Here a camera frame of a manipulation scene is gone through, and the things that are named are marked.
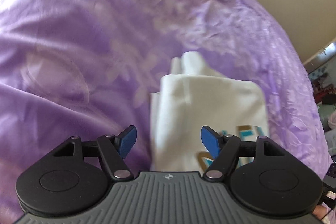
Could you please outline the purple floral bed cover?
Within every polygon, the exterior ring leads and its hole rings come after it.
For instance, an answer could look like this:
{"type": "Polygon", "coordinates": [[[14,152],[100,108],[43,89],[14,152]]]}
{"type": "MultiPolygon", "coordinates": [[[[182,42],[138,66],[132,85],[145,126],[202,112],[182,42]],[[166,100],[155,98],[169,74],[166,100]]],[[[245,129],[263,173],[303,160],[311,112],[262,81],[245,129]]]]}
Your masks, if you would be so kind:
{"type": "Polygon", "coordinates": [[[149,95],[187,51],[258,84],[272,139],[325,176],[332,159],[306,70],[256,0],[3,0],[1,223],[22,216],[18,176],[72,135],[133,124],[126,163],[149,170],[149,95]]]}

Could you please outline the white printed sweatshirt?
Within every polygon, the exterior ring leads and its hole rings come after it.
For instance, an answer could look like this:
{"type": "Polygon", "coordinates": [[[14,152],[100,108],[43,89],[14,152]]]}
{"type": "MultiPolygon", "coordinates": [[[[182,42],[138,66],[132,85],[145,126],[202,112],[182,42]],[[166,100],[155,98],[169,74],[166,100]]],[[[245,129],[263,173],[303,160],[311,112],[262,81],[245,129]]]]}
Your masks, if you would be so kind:
{"type": "Polygon", "coordinates": [[[197,52],[173,58],[150,97],[153,171],[203,173],[214,159],[201,141],[203,126],[244,141],[269,136],[261,88],[213,70],[197,52]]]}

